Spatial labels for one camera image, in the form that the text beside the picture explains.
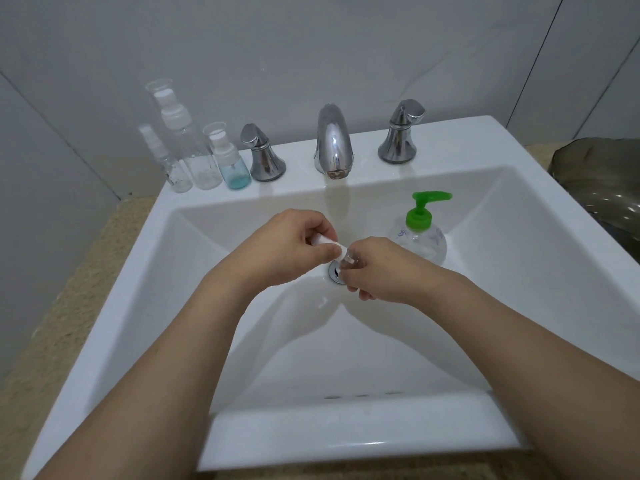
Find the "person's right arm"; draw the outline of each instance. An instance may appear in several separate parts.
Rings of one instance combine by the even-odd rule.
[[[640,382],[388,239],[349,248],[364,263],[340,273],[349,290],[432,318],[563,477],[640,479]]]

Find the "person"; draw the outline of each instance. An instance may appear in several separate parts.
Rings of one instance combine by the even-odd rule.
[[[316,232],[337,241],[321,213],[286,210],[222,259],[38,480],[187,478],[196,467],[209,405],[246,307],[265,288],[339,256],[334,244],[309,244]],[[414,306],[448,332],[560,475],[640,478],[639,382],[466,277],[388,239],[370,237],[351,249],[364,267],[341,272],[349,290],[364,300]]]

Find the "countertop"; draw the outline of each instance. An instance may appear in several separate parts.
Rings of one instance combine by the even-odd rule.
[[[547,168],[565,143],[526,149]],[[53,302],[0,390],[0,480],[16,480],[62,384],[126,260],[155,197],[123,201]],[[546,480],[556,476],[529,451],[423,456],[196,474],[194,479]]]

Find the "person's left arm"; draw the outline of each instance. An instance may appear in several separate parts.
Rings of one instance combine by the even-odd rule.
[[[236,325],[260,291],[340,254],[319,212],[274,216],[202,279],[173,322],[91,412],[37,480],[180,479],[196,467]]]

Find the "forearm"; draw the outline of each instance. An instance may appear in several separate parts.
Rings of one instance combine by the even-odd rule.
[[[536,449],[568,477],[640,477],[640,383],[449,279],[417,307],[465,350]]]
[[[207,275],[171,325],[38,476],[187,477],[238,320],[251,296]]]

